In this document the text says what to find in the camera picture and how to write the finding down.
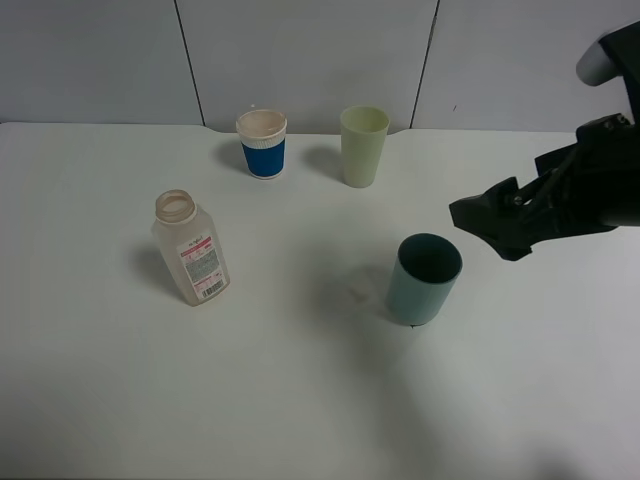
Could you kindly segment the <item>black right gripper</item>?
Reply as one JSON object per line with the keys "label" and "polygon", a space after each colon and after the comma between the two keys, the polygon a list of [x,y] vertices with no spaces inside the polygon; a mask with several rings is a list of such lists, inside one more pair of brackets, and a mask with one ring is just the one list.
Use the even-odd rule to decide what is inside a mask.
{"label": "black right gripper", "polygon": [[573,144],[537,157],[535,166],[541,178],[522,188],[510,177],[452,202],[454,226],[518,261],[551,240],[553,229],[589,235],[639,225],[639,126],[624,115],[578,127]]}

